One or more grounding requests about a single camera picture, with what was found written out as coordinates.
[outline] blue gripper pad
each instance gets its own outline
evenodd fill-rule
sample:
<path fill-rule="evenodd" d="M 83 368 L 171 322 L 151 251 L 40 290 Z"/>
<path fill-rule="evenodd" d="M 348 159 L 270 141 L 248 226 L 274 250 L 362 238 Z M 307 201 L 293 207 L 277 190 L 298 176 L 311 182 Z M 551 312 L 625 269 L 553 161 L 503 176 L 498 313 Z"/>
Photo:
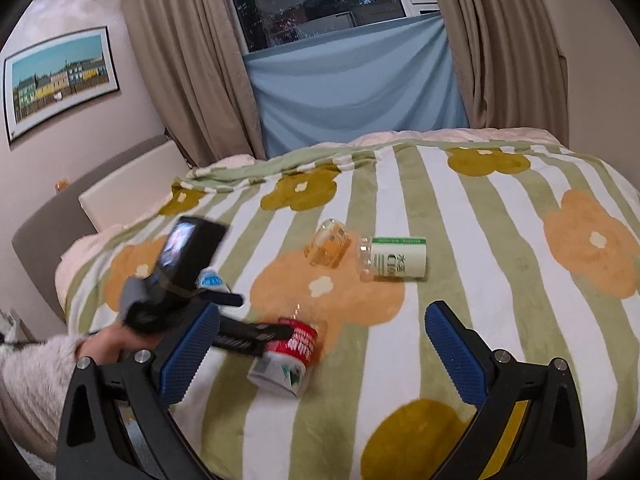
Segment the blue gripper pad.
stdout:
<path fill-rule="evenodd" d="M 180 402 L 220 329 L 218 306 L 209 303 L 191 325 L 160 372 L 160 403 Z"/>
<path fill-rule="evenodd" d="M 487 398 L 484 369 L 437 303 L 427 307 L 424 327 L 462 401 L 480 408 Z"/>

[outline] picture frame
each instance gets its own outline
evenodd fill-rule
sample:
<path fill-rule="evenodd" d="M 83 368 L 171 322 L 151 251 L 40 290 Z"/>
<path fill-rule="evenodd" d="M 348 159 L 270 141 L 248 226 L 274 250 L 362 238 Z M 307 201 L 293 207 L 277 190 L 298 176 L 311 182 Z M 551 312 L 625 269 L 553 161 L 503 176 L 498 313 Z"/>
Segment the picture frame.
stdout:
<path fill-rule="evenodd" d="M 76 105 L 118 91 L 106 26 L 63 34 L 4 60 L 2 97 L 9 145 Z"/>

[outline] blanket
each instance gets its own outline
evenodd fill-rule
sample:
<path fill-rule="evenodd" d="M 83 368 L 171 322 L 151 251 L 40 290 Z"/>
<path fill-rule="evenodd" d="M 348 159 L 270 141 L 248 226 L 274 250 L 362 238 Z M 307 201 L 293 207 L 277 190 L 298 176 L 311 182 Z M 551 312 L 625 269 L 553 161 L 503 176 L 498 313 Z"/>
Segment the blanket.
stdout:
<path fill-rule="evenodd" d="M 640 200 L 597 158 L 533 142 L 399 139 L 198 170 L 76 273 L 70 327 L 112 322 L 125 279 L 148 275 L 183 214 L 230 225 L 212 264 L 247 302 L 229 314 L 271 320 L 308 303 L 326 327 L 299 399 L 256 389 L 251 359 L 209 351 L 172 411 L 220 476 L 428 478 L 474 414 L 424 335 L 434 300 L 490 348 L 567 360 L 590 476 L 638 426 Z M 361 282 L 354 243 L 337 268 L 311 267 L 302 251 L 327 218 L 352 240 L 425 237 L 427 275 Z"/>

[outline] blue cloth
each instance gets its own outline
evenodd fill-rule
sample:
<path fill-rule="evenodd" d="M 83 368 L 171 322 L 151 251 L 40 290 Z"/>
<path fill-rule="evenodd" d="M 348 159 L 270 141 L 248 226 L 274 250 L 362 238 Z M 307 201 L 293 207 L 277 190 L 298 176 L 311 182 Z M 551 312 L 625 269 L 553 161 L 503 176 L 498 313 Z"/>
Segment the blue cloth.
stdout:
<path fill-rule="evenodd" d="M 268 157 L 371 132 L 468 127 L 439 13 L 321 34 L 244 62 Z"/>

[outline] red label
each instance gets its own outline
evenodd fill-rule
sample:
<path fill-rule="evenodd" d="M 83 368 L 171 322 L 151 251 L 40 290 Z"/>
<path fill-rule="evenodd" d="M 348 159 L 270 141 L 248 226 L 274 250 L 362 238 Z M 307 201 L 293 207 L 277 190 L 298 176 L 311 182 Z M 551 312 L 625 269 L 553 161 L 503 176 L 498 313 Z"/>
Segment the red label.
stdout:
<path fill-rule="evenodd" d="M 294 329 L 293 336 L 287 341 L 268 342 L 267 351 L 290 355 L 302 361 L 305 367 L 308 366 L 309 361 L 311 361 L 311 354 L 314 352 L 316 339 L 318 339 L 318 332 L 309 325 L 288 317 L 279 318 L 278 323 L 291 325 Z"/>

